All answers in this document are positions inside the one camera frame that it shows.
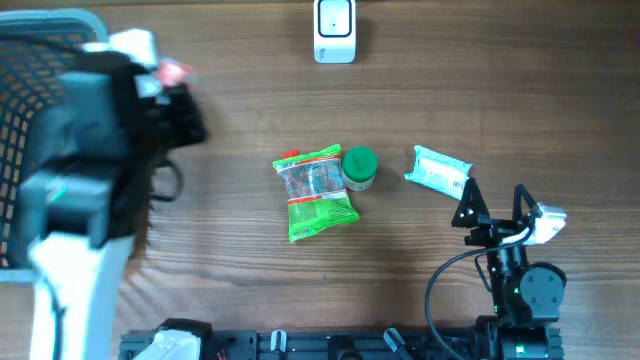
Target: plastic packaging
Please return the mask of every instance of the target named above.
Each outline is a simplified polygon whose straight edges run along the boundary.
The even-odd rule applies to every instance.
[[[289,240],[358,221],[342,180],[340,145],[273,163],[289,193]]]
[[[450,156],[416,145],[416,163],[413,172],[404,178],[462,199],[464,184],[469,179],[469,170],[473,164],[454,159]]]
[[[368,189],[377,171],[378,157],[368,147],[354,147],[347,151],[342,161],[342,179],[353,191]]]

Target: green-capped container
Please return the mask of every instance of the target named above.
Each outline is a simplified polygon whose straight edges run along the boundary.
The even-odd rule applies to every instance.
[[[378,171],[378,157],[373,150],[357,146],[347,151],[342,160],[342,179],[353,191],[368,189]]]

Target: wood grain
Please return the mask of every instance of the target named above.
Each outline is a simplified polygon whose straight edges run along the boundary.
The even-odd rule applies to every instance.
[[[129,263],[118,336],[167,317],[215,329],[425,326],[433,271],[468,250],[456,202],[404,180],[413,146],[474,164],[492,215],[513,187],[563,206],[568,225],[531,261],[563,268],[559,327],[569,359],[640,352],[640,6],[557,1],[383,1],[358,7],[350,65],[312,56],[309,4],[96,7],[113,30],[156,32],[193,64],[208,143],[173,157],[178,202],[150,214]],[[286,194],[271,162],[285,150],[372,147],[361,214],[290,245]],[[26,357],[30,291],[2,289],[1,359]],[[441,325],[491,313],[471,262],[434,290]]]

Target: wire basket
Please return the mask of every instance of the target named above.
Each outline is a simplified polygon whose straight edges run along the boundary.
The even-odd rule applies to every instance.
[[[43,37],[65,46],[108,41],[107,28],[80,9],[0,12],[0,34]],[[0,282],[30,282],[27,241],[15,236],[15,199],[20,180],[39,164],[30,127],[38,114],[64,96],[56,75],[73,59],[42,45],[0,40]]]

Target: white smart plug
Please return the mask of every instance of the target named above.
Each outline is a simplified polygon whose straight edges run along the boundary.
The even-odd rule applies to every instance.
[[[345,64],[356,57],[355,0],[314,0],[313,55],[323,64]]]

